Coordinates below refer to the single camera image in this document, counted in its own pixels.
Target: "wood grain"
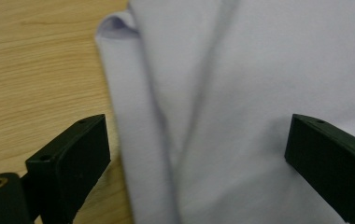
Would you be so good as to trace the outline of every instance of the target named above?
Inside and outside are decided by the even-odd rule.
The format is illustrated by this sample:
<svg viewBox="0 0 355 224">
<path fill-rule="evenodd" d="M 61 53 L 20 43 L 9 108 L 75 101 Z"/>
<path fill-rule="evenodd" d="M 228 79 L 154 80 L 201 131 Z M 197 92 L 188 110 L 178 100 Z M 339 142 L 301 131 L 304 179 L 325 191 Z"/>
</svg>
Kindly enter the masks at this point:
<svg viewBox="0 0 355 224">
<path fill-rule="evenodd" d="M 78 119 L 106 114 L 112 163 L 75 223 L 133 223 L 118 136 L 93 36 L 127 0 L 0 0 L 0 173 Z"/>
</svg>

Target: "wooden table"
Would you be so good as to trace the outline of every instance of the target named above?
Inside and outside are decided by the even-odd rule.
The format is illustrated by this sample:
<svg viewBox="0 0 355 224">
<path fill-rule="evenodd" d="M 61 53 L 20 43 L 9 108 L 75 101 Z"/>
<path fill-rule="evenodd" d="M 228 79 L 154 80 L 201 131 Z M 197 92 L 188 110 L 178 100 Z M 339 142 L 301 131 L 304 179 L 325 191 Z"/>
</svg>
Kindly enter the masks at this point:
<svg viewBox="0 0 355 224">
<path fill-rule="evenodd" d="M 106 114 L 112 162 L 78 212 L 77 224 L 133 223 L 93 40 L 100 20 L 126 4 L 0 0 L 0 173 L 25 174 L 25 160 L 73 122 Z"/>
</svg>

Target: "lavender fabric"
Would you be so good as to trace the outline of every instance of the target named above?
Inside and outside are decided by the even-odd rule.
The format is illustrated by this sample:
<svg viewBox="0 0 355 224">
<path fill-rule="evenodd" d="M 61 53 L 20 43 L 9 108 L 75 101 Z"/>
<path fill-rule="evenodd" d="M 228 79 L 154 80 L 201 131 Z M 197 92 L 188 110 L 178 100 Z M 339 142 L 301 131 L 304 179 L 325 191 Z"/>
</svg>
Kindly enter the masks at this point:
<svg viewBox="0 0 355 224">
<path fill-rule="evenodd" d="M 355 1 L 132 0 L 96 42 L 135 223 L 344 223 L 283 155 L 293 113 L 355 135 Z"/>
</svg>

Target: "table surface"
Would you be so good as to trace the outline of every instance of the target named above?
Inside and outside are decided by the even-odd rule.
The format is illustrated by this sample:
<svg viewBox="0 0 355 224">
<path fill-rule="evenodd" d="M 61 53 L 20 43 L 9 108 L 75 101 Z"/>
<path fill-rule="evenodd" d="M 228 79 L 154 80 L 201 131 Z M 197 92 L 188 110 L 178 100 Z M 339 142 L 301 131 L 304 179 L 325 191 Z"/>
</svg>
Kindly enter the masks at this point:
<svg viewBox="0 0 355 224">
<path fill-rule="evenodd" d="M 127 0 L 0 0 L 0 173 L 78 119 L 106 114 L 111 163 L 75 223 L 133 223 L 94 33 Z"/>
</svg>

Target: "white cloth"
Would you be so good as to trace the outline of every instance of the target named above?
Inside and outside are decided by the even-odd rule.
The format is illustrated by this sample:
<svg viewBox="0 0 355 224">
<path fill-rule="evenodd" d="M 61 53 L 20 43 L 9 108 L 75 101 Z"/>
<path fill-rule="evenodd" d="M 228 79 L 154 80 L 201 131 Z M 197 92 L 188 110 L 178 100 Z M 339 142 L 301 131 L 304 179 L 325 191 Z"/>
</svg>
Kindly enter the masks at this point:
<svg viewBox="0 0 355 224">
<path fill-rule="evenodd" d="M 293 113 L 355 135 L 355 1 L 132 0 L 96 41 L 135 223 L 344 223 L 284 151 Z"/>
</svg>

